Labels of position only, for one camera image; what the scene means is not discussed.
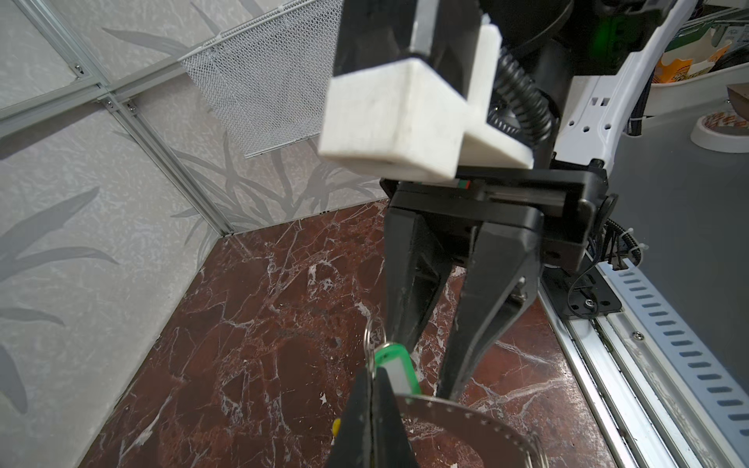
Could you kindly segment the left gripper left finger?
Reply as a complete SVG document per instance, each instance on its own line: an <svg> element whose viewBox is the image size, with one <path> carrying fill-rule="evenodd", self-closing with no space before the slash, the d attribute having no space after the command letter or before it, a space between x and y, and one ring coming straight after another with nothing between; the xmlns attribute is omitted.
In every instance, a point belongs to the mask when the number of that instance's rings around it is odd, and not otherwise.
<svg viewBox="0 0 749 468"><path fill-rule="evenodd" d="M371 372L364 368L356 374L326 467L372 466L372 403L373 378Z"/></svg>

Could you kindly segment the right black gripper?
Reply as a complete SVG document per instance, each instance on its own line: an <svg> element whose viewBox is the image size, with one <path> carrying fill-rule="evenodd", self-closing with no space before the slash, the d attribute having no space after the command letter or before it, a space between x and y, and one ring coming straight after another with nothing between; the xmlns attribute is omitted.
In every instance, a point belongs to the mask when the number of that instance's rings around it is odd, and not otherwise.
<svg viewBox="0 0 749 468"><path fill-rule="evenodd" d="M451 274L450 255L466 265L437 387L439 398L456 401L489 348L536 298L540 261L579 269L603 224L609 181L599 163L554 163L461 166L449 183L382 179L380 186L392 207L384 220L389 341L413 352Z"/></svg>

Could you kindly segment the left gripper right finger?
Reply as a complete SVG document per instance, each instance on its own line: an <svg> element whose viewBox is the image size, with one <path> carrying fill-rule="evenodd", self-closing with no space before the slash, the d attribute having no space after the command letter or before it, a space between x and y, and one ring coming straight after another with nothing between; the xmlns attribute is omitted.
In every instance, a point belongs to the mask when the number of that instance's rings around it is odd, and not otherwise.
<svg viewBox="0 0 749 468"><path fill-rule="evenodd" d="M372 466L417 467L386 370L377 368L372 391Z"/></svg>

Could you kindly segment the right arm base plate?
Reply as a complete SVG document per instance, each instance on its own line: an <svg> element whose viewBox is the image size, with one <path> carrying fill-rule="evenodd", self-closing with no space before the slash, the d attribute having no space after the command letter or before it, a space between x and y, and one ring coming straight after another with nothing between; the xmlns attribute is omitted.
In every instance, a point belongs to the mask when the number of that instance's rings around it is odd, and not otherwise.
<svg viewBox="0 0 749 468"><path fill-rule="evenodd" d="M577 276L548 268L541 284L557 315L565 319L592 320L622 310L620 299L595 266Z"/></svg>

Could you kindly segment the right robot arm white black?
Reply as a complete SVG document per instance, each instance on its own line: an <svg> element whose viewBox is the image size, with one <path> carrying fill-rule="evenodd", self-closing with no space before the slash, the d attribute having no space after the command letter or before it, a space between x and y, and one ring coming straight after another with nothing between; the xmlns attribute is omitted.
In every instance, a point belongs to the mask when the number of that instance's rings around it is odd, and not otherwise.
<svg viewBox="0 0 749 468"><path fill-rule="evenodd" d="M452 183L386 179L390 341L413 350L460 266L466 277L436 394L456 401L483 356L550 288L569 312L605 257L641 259L611 215L608 176L620 133L690 1L550 1L547 21L524 2L487 12L511 31L499 56L488 122L528 142L532 169L463 163Z"/></svg>

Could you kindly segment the metal arc keyring yellow handle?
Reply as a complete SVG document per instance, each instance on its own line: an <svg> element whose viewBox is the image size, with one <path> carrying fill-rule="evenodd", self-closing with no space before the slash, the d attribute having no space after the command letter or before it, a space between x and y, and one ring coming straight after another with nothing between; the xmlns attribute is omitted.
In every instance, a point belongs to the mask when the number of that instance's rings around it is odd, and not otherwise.
<svg viewBox="0 0 749 468"><path fill-rule="evenodd" d="M466 443L486 467L546 467L548 458L537 438L524 437L503 422L449 400L396 395L402 420L435 425Z"/></svg>

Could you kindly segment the green key tag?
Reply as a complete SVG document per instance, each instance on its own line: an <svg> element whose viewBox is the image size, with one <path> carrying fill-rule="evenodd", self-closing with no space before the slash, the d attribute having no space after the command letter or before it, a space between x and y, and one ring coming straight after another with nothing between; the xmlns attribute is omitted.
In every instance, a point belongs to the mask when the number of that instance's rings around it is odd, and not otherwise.
<svg viewBox="0 0 749 468"><path fill-rule="evenodd" d="M380 345L374 353L376 366L386 370L393 393L421 395L421 387L407 348L396 342Z"/></svg>

